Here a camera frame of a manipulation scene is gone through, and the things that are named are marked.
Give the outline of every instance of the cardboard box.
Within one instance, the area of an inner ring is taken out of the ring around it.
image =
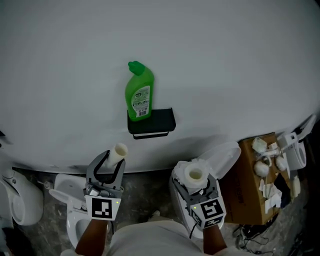
[[[267,145],[277,142],[275,133],[259,136]],[[219,181],[221,194],[226,208],[227,223],[264,225],[279,212],[279,208],[273,207],[265,213],[265,201],[259,190],[261,178],[255,174],[256,153],[252,149],[255,137],[247,138],[239,142],[241,155],[231,170]],[[275,158],[272,158],[272,166],[266,182],[273,183],[277,174],[281,173],[286,184],[290,188],[290,180],[286,171],[278,170]]]

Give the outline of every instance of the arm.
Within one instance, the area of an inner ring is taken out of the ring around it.
[[[218,225],[207,227],[203,230],[203,252],[214,255],[227,248]]]
[[[75,252],[84,256],[101,256],[106,243],[108,221],[92,219],[81,236]]]

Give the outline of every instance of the white shirt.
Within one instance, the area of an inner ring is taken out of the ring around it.
[[[170,220],[129,225],[114,233],[107,256],[204,256],[190,239],[186,228]],[[216,256],[248,256],[247,252],[228,247]],[[61,256],[77,256],[65,250]]]

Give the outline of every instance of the black shelf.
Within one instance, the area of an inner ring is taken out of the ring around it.
[[[176,128],[176,120],[172,108],[153,109],[147,119],[133,122],[127,113],[129,133],[135,140],[164,137]]]

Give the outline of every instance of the green bottle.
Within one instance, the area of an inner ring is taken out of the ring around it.
[[[150,117],[155,77],[149,68],[138,61],[128,63],[134,74],[125,88],[125,101],[131,121]]]

